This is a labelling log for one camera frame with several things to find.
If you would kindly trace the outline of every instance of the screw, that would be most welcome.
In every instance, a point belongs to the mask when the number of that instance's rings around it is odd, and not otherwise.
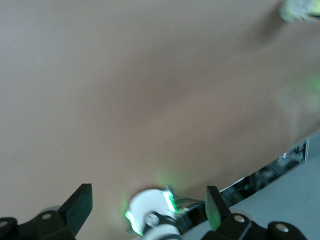
[[[6,226],[8,224],[8,221],[0,221],[0,228]]]
[[[45,215],[42,216],[42,219],[43,219],[43,220],[47,220],[47,219],[51,218],[51,216],[52,216],[52,215],[51,215],[50,213],[47,213],[47,214],[45,214]]]
[[[289,229],[281,223],[276,224],[275,227],[281,232],[284,232],[284,233],[289,232]]]
[[[234,215],[234,220],[238,223],[244,223],[246,221],[241,215]]]

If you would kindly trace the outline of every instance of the black bracket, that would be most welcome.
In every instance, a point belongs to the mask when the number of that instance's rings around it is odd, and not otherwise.
[[[295,226],[274,221],[265,229],[242,214],[232,214],[215,186],[208,186],[205,211],[211,225],[202,240],[307,240]]]
[[[92,185],[82,184],[58,211],[42,212],[21,225],[13,217],[0,218],[0,240],[75,240],[92,208]]]

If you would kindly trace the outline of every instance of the beige wall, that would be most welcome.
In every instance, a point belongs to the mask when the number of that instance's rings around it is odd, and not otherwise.
[[[92,183],[79,240],[130,239],[130,197],[201,198],[319,129],[320,26],[277,1],[2,1],[0,216]]]

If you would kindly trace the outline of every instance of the gray surface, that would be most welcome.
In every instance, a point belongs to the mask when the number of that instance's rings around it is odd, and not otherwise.
[[[231,209],[248,212],[260,226],[283,221],[295,225],[308,240],[320,237],[320,161],[299,165]],[[184,240],[200,240],[210,231],[206,221],[187,232]]]

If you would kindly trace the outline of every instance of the green led light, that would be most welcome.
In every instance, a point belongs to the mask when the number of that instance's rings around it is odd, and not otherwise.
[[[313,86],[317,91],[320,91],[320,81],[319,80],[314,81]]]
[[[164,191],[163,196],[166,200],[166,203],[168,204],[168,207],[171,212],[177,213],[179,210],[177,208],[177,205],[175,203],[174,195],[170,191]]]
[[[139,234],[140,236],[143,237],[144,234],[143,234],[142,231],[140,230],[139,224],[137,223],[137,221],[136,221],[135,217],[132,215],[132,213],[129,212],[129,211],[127,211],[127,212],[125,213],[125,217],[126,217],[127,219],[129,219],[129,221],[130,221],[130,223],[131,223],[132,230],[135,231],[137,234]]]

